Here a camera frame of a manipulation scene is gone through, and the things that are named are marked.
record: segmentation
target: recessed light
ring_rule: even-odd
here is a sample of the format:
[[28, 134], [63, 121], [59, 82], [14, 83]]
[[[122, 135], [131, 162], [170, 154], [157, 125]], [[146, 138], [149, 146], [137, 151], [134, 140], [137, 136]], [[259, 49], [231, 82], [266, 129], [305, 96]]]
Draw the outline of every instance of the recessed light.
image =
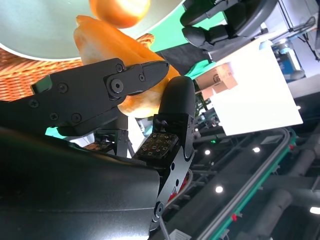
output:
[[260, 152], [260, 148], [259, 147], [255, 147], [254, 149], [252, 149], [255, 153], [259, 153]]
[[320, 214], [320, 207], [315, 207], [315, 206], [311, 207], [310, 213], [319, 215]]
[[220, 193], [222, 193], [224, 191], [224, 188], [222, 187], [222, 186], [217, 186], [216, 188], [215, 188], [215, 192], [217, 193], [217, 194], [220, 194]]

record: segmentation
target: woven basket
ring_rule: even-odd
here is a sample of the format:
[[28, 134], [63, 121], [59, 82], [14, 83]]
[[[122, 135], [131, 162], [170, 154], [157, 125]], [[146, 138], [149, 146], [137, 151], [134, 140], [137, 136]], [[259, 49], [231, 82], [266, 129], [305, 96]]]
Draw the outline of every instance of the woven basket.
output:
[[[137, 39], [149, 48], [152, 34]], [[14, 101], [32, 95], [31, 85], [46, 75], [82, 66], [81, 59], [72, 61], [37, 61], [23, 58], [0, 48], [0, 100]]]

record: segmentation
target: white bowl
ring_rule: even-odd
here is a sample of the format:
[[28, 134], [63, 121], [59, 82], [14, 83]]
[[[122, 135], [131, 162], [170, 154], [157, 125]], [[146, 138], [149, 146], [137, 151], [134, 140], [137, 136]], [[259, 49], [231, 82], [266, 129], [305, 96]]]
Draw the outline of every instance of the white bowl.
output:
[[[136, 26], [122, 29], [137, 38], [161, 23], [183, 0], [152, 0]], [[42, 61], [79, 58], [73, 32], [77, 15], [92, 16], [89, 0], [1, 0], [0, 48]]]

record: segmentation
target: cardboard box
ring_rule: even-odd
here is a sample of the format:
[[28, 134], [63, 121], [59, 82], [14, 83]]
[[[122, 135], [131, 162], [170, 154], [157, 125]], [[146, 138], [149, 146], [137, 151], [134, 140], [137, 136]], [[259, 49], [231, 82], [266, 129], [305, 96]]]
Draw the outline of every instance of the cardboard box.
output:
[[238, 85], [229, 63], [224, 63], [210, 69], [198, 76], [195, 80], [202, 92], [204, 100], [212, 97], [214, 92], [218, 94]]

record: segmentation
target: robotic hand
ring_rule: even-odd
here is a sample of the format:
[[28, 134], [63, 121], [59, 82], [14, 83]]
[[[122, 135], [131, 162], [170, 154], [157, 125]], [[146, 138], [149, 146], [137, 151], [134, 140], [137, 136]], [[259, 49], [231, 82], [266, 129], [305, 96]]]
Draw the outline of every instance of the robotic hand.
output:
[[195, 89], [172, 79], [153, 132], [132, 159], [45, 136], [83, 136], [115, 120], [127, 95], [167, 74], [165, 61], [111, 59], [57, 72], [33, 96], [0, 102], [0, 229], [6, 239], [147, 239], [194, 157]]

